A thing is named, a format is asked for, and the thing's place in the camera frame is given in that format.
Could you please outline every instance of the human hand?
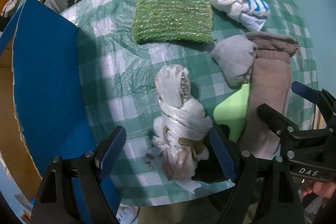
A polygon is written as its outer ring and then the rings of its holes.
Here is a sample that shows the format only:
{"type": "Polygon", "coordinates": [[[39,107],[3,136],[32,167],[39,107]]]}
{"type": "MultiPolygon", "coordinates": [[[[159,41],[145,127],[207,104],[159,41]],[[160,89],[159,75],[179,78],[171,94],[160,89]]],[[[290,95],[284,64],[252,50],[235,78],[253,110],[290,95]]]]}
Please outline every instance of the human hand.
{"type": "Polygon", "coordinates": [[[336,189],[336,183],[333,181],[329,182],[315,182],[312,180],[306,180],[301,188],[301,193],[303,196],[314,192],[316,195],[322,196],[321,205],[324,208],[328,203],[329,198],[333,195],[336,189]]]}

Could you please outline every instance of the cardboard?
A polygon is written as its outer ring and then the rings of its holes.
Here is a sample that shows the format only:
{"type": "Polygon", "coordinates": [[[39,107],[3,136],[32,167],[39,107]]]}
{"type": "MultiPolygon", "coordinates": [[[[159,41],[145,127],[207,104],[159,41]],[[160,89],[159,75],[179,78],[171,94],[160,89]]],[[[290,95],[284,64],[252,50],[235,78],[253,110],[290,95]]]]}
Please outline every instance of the cardboard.
{"type": "MultiPolygon", "coordinates": [[[[53,156],[70,159],[96,147],[82,101],[77,27],[27,0],[1,35],[0,54],[0,152],[31,200],[53,156]]],[[[73,183],[79,212],[90,223],[78,180],[73,183]]],[[[116,213],[121,199],[115,186],[105,179],[101,187],[116,213]]]]}

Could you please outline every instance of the folded towel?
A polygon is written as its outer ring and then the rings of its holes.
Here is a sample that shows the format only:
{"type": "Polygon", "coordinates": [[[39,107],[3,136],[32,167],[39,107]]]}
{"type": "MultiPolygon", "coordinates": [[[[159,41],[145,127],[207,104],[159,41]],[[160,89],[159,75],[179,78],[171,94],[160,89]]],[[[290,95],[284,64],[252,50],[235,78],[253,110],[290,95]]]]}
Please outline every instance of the folded towel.
{"type": "Polygon", "coordinates": [[[298,42],[288,35],[249,32],[246,37],[258,45],[252,68],[246,129],[239,148],[254,156],[268,158],[277,150],[280,138],[258,118],[257,107],[268,104],[284,114],[291,80],[290,58],[298,42]]]}
{"type": "Polygon", "coordinates": [[[222,69],[231,86],[247,83],[257,45],[242,35],[234,35],[217,43],[211,51],[212,57],[222,69]]]}

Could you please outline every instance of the lime green sponge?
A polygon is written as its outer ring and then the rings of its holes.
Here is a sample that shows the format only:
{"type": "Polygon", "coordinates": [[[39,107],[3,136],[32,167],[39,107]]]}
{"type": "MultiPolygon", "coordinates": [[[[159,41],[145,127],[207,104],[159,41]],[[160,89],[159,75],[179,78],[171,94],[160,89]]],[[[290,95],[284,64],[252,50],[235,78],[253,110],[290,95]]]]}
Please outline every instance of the lime green sponge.
{"type": "Polygon", "coordinates": [[[137,0],[132,36],[139,42],[211,42],[211,5],[207,0],[137,0]]]}
{"type": "Polygon", "coordinates": [[[245,127],[249,94],[250,84],[243,84],[240,90],[216,106],[213,112],[217,124],[227,124],[229,126],[229,139],[234,142],[239,141],[245,127]]]}

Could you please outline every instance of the white plastic bag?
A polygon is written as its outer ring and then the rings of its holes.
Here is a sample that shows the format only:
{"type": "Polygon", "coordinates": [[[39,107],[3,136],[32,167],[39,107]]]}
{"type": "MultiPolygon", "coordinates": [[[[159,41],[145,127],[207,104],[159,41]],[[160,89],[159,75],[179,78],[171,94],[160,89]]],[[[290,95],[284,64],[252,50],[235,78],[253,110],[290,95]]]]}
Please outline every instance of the white plastic bag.
{"type": "Polygon", "coordinates": [[[270,15],[263,0],[209,0],[216,9],[241,22],[250,31],[260,31],[270,15]]]}
{"type": "Polygon", "coordinates": [[[116,217],[120,224],[130,224],[137,217],[138,211],[139,207],[119,206],[116,217]]]}
{"type": "Polygon", "coordinates": [[[209,158],[202,140],[212,128],[212,120],[190,94],[188,74],[184,66],[170,65],[155,78],[162,116],[154,120],[152,143],[162,148],[163,170],[174,181],[190,180],[197,162],[209,158]]]}

